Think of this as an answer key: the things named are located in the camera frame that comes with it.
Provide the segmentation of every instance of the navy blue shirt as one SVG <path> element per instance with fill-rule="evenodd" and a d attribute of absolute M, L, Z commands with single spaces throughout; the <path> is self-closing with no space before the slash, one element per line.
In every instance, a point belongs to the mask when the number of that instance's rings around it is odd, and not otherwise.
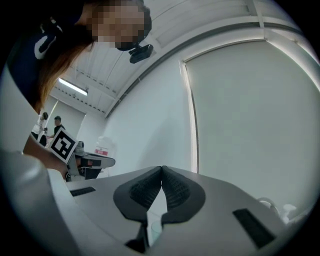
<path fill-rule="evenodd" d="M 78 1 L 70 10 L 64 9 L 64 13 L 52 15 L 37 27 L 26 31 L 13 47 L 8 68 L 14 82 L 29 102 L 35 93 L 41 61 L 46 51 L 62 33 L 67 33 L 75 25 L 83 6 L 83 1 Z"/>

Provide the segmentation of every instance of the tube light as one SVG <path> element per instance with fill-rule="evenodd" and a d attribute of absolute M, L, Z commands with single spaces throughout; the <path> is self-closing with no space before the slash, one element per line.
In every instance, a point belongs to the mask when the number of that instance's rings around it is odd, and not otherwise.
<path fill-rule="evenodd" d="M 85 91 L 85 90 L 83 90 L 83 89 L 81 89 L 81 88 L 79 88 L 79 87 L 77 87 L 77 86 L 75 86 L 75 85 L 73 85 L 73 84 L 71 84 L 71 83 L 69 83 L 69 82 L 61 79 L 61 78 L 59 78 L 58 81 L 59 81 L 61 84 L 65 85 L 65 86 L 68 86 L 68 87 L 71 88 L 71 89 L 74 89 L 74 90 L 77 91 L 78 93 L 81 93 L 81 94 L 83 94 L 83 95 L 85 95 L 85 96 L 88 95 L 88 92 L 87 92 L 87 91 Z"/>

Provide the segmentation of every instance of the long brown hair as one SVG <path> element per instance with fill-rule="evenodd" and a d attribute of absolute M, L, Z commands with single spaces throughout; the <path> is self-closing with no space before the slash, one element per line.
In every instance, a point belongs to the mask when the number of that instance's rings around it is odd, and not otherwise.
<path fill-rule="evenodd" d="M 151 30 L 150 10 L 142 0 L 131 0 L 144 12 L 146 34 Z M 109 0 L 87 0 L 85 4 L 104 5 Z M 31 105 L 40 113 L 47 97 L 55 86 L 57 79 L 72 65 L 73 61 L 85 50 L 89 51 L 94 46 L 95 40 L 91 32 L 83 25 L 75 25 L 67 32 L 57 36 L 56 41 L 46 52 L 41 63 L 38 82 L 36 84 Z"/>

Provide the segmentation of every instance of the white ceiling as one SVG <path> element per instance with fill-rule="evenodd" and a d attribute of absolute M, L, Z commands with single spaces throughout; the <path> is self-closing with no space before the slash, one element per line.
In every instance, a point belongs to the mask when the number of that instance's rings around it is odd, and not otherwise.
<path fill-rule="evenodd" d="M 144 0 L 150 8 L 152 30 L 141 45 L 152 44 L 146 60 L 131 64 L 128 52 L 96 43 L 84 52 L 63 76 L 87 89 L 84 96 L 59 82 L 51 95 L 85 113 L 106 117 L 129 86 L 160 57 L 183 42 L 219 27 L 269 22 L 297 28 L 291 18 L 271 0 Z"/>

